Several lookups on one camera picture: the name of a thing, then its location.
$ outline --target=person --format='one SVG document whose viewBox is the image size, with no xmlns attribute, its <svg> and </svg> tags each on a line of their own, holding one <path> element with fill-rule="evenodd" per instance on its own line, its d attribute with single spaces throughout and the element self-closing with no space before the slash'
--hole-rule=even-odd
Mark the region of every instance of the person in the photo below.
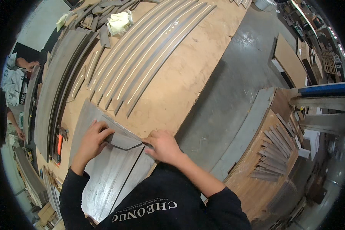
<svg viewBox="0 0 345 230">
<path fill-rule="evenodd" d="M 5 92 L 5 100 L 7 104 L 17 106 L 24 104 L 26 84 L 34 66 L 39 66 L 39 62 L 27 62 L 24 58 L 17 58 L 17 53 L 9 55 L 5 61 L 2 71 L 0 87 Z"/>
<path fill-rule="evenodd" d="M 113 133 L 96 120 L 86 131 L 65 177 L 60 213 L 66 229 L 93 229 L 81 208 L 90 176 L 87 163 L 107 145 Z M 221 181 L 180 151 L 168 131 L 152 131 L 145 153 L 160 161 L 151 176 L 139 183 L 96 229 L 250 229 L 239 198 Z M 207 206 L 200 193 L 208 197 Z"/>
<path fill-rule="evenodd" d="M 20 127 L 18 126 L 14 114 L 11 111 L 11 109 L 9 107 L 7 107 L 7 116 L 8 116 L 8 120 L 12 123 L 12 125 L 14 126 L 16 133 L 18 134 L 18 137 L 21 140 L 26 140 L 26 136 L 24 135 L 23 131 L 20 129 Z"/>
</svg>

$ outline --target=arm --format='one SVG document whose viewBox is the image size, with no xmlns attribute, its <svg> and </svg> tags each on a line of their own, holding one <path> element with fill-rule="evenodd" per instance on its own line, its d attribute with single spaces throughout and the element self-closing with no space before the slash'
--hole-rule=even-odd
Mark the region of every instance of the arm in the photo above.
<svg viewBox="0 0 345 230">
<path fill-rule="evenodd" d="M 152 131 L 147 138 L 143 139 L 143 142 L 154 147 L 154 150 L 147 149 L 147 154 L 178 168 L 205 197 L 210 197 L 225 188 L 221 181 L 204 171 L 186 154 L 182 153 L 174 137 L 168 131 Z"/>
<path fill-rule="evenodd" d="M 114 132 L 106 122 L 94 120 L 83 136 L 60 193 L 60 212 L 66 229 L 93 228 L 81 208 L 82 193 L 90 178 L 84 169 L 107 145 L 104 139 Z"/>
<path fill-rule="evenodd" d="M 251 228 L 235 193 L 182 153 L 171 133 L 152 131 L 143 142 L 154 147 L 145 150 L 147 154 L 178 168 L 208 198 L 206 213 L 219 229 Z"/>
<path fill-rule="evenodd" d="M 28 72 L 32 72 L 33 71 L 33 67 L 34 66 L 39 66 L 40 63 L 39 62 L 31 62 L 28 63 L 24 58 L 19 57 L 16 59 L 16 65 L 20 68 L 25 68 Z"/>
<path fill-rule="evenodd" d="M 16 123 L 14 114 L 13 114 L 13 112 L 11 111 L 11 109 L 10 109 L 9 107 L 7 107 L 7 112 L 8 112 L 8 114 L 7 114 L 8 119 L 9 119 L 9 121 L 12 123 L 12 125 L 14 126 L 14 128 L 15 128 L 17 134 L 18 134 L 18 137 L 19 137 L 21 140 L 26 140 L 23 131 L 19 128 L 18 124 Z"/>
</svg>

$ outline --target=yellow cloth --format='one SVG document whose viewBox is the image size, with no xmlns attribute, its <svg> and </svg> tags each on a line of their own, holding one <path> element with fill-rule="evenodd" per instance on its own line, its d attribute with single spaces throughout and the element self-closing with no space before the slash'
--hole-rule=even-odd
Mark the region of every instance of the yellow cloth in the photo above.
<svg viewBox="0 0 345 230">
<path fill-rule="evenodd" d="M 131 12 L 121 12 L 118 14 L 112 14 L 108 18 L 107 28 L 111 36 L 115 34 L 123 35 L 129 29 L 129 25 L 132 25 L 133 20 L 131 17 Z"/>
</svg>

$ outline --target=white board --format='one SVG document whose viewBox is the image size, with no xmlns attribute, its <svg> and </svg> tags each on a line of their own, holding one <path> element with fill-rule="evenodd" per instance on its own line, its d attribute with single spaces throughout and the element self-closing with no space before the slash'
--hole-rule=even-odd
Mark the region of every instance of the white board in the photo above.
<svg viewBox="0 0 345 230">
<path fill-rule="evenodd" d="M 16 42 L 40 52 L 56 28 L 57 20 L 69 9 L 63 0 L 43 0 L 24 21 Z"/>
</svg>

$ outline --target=black sweatshirt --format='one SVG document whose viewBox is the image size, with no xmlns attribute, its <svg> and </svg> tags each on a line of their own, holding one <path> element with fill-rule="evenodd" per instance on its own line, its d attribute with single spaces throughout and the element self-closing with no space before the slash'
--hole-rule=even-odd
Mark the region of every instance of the black sweatshirt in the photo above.
<svg viewBox="0 0 345 230">
<path fill-rule="evenodd" d="M 66 229 L 93 229 L 81 208 L 89 179 L 86 172 L 79 176 L 69 168 L 60 193 Z M 239 198 L 226 187 L 209 197 L 206 207 L 184 174 L 159 163 L 96 229 L 251 229 L 240 205 Z"/>
</svg>

